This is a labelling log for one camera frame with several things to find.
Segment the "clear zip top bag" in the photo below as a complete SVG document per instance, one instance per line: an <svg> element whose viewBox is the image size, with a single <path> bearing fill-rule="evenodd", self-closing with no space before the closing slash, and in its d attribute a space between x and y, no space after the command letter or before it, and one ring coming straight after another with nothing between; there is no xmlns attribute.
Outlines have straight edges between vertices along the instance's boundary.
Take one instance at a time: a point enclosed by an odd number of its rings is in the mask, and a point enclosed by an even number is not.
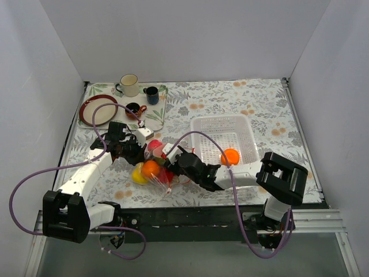
<svg viewBox="0 0 369 277"><path fill-rule="evenodd" d="M178 177L164 167L165 154L163 149L167 143L160 140L151 140L144 153L144 161L139 162L132 171L132 181L146 187L155 196L169 195L174 186L187 185L189 178Z"/></svg>

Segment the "fake orange half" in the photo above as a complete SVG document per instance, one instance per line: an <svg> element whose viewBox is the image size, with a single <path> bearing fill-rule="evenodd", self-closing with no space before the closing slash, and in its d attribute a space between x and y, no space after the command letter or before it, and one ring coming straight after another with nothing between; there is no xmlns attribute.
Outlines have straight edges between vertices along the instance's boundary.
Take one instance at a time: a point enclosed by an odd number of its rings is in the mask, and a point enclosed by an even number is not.
<svg viewBox="0 0 369 277"><path fill-rule="evenodd" d="M225 155L221 155L221 164L226 165L227 161L229 165L237 165L240 161L240 155L237 150L228 148L224 151Z"/></svg>

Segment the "white plastic basket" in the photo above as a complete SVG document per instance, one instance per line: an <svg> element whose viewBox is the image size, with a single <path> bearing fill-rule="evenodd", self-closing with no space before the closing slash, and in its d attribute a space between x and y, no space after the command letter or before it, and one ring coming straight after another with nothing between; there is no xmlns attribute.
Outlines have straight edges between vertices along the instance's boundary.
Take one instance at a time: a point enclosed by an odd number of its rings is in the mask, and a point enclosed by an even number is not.
<svg viewBox="0 0 369 277"><path fill-rule="evenodd" d="M243 114L220 114L198 117L191 120L191 143L194 153L207 164L221 163L221 150L232 148L238 151L240 160L234 173L244 169L255 176L261 167L261 158L253 135L251 123ZM214 140L196 132L207 134Z"/></svg>

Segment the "fake red apple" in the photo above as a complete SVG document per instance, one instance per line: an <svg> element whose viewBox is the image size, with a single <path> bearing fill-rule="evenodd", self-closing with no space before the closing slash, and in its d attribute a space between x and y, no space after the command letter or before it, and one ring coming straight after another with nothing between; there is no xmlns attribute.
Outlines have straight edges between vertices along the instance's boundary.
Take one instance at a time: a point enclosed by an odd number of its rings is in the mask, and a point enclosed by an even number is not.
<svg viewBox="0 0 369 277"><path fill-rule="evenodd" d="M163 143L160 140L152 140L148 143L147 149L149 152L152 152L155 148L161 146Z"/></svg>

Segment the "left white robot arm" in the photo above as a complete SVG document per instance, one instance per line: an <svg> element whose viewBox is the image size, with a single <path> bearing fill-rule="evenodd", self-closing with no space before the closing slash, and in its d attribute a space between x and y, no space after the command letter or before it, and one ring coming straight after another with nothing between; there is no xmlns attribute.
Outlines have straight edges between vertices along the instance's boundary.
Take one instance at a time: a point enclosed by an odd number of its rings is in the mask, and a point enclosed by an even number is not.
<svg viewBox="0 0 369 277"><path fill-rule="evenodd" d="M125 123L110 122L108 131L90 147L83 166L56 191L43 197L43 235L76 243L100 226L118 230L123 223L120 205L111 201L87 206L86 201L101 175L119 158L135 166L145 160L147 140L154 132L140 126L135 131Z"/></svg>

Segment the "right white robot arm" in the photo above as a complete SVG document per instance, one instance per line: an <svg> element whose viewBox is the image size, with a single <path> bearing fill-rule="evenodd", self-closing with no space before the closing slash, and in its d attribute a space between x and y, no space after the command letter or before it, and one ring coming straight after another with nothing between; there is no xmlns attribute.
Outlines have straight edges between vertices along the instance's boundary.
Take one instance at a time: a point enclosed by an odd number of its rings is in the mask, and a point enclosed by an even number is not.
<svg viewBox="0 0 369 277"><path fill-rule="evenodd" d="M303 202L308 170L274 152L260 162L227 167L206 164L196 154L169 144L163 149L164 166L175 175L184 175L203 189L215 192L235 187L260 186L270 197L261 214L262 225L274 229L292 206Z"/></svg>

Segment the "fake whole orange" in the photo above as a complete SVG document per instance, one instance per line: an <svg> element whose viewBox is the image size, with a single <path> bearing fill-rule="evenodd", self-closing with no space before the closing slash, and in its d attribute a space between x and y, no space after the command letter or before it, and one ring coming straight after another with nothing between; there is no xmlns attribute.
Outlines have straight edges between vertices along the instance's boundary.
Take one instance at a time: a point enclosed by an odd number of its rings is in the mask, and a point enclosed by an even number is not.
<svg viewBox="0 0 369 277"><path fill-rule="evenodd" d="M141 173L145 178L153 178L160 173L160 166L155 160L147 160L144 162Z"/></svg>

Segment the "fake yellow lemon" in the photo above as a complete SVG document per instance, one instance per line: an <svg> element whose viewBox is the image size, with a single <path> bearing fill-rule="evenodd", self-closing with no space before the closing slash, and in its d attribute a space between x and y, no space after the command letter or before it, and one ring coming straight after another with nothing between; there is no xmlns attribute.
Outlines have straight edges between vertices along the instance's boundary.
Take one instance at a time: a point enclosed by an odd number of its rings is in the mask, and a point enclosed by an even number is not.
<svg viewBox="0 0 369 277"><path fill-rule="evenodd" d="M141 172L143 165L143 162L138 163L131 174L133 182L139 185L146 185L148 183L148 180L142 175Z"/></svg>

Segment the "orange patterned cup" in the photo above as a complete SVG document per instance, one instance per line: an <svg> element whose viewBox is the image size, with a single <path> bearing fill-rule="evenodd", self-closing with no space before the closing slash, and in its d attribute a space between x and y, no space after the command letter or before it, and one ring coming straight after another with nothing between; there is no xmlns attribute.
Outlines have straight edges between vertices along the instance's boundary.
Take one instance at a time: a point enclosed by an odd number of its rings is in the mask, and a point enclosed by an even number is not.
<svg viewBox="0 0 369 277"><path fill-rule="evenodd" d="M135 117L133 116L133 114L137 118L141 118L142 114L147 110L146 105L140 106L138 103L134 103L134 102L127 104L126 107L131 111L131 112L125 111L126 116L130 120L135 120Z"/></svg>

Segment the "red rimmed plate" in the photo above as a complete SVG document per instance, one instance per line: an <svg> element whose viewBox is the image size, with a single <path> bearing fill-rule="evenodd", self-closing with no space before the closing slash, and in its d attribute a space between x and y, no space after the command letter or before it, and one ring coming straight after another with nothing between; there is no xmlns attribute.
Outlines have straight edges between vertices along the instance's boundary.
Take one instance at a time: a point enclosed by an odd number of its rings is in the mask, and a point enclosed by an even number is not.
<svg viewBox="0 0 369 277"><path fill-rule="evenodd" d="M117 101L113 96L110 95L96 95L89 99L87 99L82 106L80 107L80 110L78 112L80 121L88 126L92 126L92 117L95 110L107 103L115 103L117 104ZM118 108L116 105L108 105L104 106L98 109L98 111L95 114L95 125L100 126L111 119L116 115L118 111Z"/></svg>

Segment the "floral serving tray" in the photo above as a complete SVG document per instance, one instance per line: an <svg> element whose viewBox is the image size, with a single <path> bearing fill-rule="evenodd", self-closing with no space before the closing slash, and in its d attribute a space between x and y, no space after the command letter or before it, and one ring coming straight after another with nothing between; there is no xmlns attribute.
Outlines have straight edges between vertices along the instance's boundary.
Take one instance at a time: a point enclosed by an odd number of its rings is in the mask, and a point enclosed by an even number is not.
<svg viewBox="0 0 369 277"><path fill-rule="evenodd" d="M144 90L154 86L158 89L159 101L155 105L149 104ZM114 83L95 83L87 85L83 103L78 112L78 125L84 129L92 128L92 115L97 107L105 103L118 103L129 107L133 103L138 104L141 110L138 112L140 120L146 127L154 131L163 128L165 123L165 111L169 89L164 84L142 84L139 85L139 94L135 97L127 97L120 91L120 86ZM100 129L107 129L111 121L125 123L130 129L138 128L137 120L127 115L124 108L117 106L104 106L96 111L95 124Z"/></svg>

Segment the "dark blue cup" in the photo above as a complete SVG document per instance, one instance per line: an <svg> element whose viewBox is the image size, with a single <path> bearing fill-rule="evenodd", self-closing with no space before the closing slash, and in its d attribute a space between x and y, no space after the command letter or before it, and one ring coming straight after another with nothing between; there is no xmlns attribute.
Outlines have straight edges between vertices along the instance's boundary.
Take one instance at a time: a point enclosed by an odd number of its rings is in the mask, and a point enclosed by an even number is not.
<svg viewBox="0 0 369 277"><path fill-rule="evenodd" d="M159 90L157 87L151 86L143 89L147 102L150 105L156 105L159 102Z"/></svg>

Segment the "cream enamel mug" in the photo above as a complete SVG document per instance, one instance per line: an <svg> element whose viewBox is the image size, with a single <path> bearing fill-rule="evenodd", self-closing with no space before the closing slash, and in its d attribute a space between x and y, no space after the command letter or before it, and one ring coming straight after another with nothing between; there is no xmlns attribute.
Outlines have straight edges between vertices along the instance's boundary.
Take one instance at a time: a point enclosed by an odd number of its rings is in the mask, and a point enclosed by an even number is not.
<svg viewBox="0 0 369 277"><path fill-rule="evenodd" d="M135 74L122 76L120 83L116 84L115 89L127 97L137 96L140 92L138 77Z"/></svg>

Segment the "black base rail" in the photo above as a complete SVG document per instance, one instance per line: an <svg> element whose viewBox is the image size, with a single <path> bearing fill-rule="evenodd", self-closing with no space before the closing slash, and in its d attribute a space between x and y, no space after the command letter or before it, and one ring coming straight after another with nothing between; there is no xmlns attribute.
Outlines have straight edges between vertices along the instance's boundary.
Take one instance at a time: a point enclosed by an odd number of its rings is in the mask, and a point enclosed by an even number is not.
<svg viewBox="0 0 369 277"><path fill-rule="evenodd" d="M234 206L121 208L118 215L148 242L244 242Z"/></svg>

